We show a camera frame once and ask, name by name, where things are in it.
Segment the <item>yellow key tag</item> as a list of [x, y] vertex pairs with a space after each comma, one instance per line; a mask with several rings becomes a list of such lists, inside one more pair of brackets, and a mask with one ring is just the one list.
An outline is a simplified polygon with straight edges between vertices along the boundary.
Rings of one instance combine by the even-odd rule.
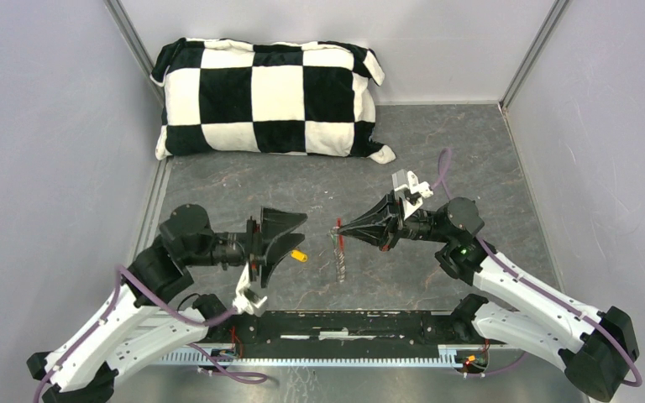
[[305, 263], [308, 261], [307, 254], [303, 253], [300, 250], [292, 250], [291, 257], [299, 262]]

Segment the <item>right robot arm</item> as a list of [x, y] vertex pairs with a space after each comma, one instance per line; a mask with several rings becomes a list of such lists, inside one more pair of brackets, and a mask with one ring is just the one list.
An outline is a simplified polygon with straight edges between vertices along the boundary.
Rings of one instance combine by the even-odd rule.
[[621, 385], [642, 385], [628, 314], [616, 306], [602, 311], [585, 304], [522, 270], [479, 236], [484, 222], [474, 201], [455, 197], [432, 212], [422, 209], [421, 200], [390, 192], [335, 233], [381, 251], [401, 239], [441, 243], [435, 258], [449, 277], [512, 307], [465, 297], [451, 321], [463, 343], [481, 337], [510, 344], [552, 364], [576, 389], [601, 402], [611, 401]]

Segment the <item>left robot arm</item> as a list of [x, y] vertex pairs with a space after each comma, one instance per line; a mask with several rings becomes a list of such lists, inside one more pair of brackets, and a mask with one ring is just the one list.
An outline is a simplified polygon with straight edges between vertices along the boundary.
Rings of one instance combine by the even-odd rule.
[[[275, 267], [304, 239], [300, 212], [272, 207], [250, 218], [241, 233], [212, 229], [207, 210], [197, 204], [177, 207], [159, 226], [153, 243], [129, 266], [115, 270], [111, 295], [61, 347], [32, 354], [29, 372], [38, 381], [36, 402], [106, 402], [117, 385], [169, 352], [204, 337], [224, 340], [230, 317], [260, 315]], [[222, 312], [200, 296], [185, 310], [171, 302], [193, 282], [191, 268], [239, 267], [232, 305]]]

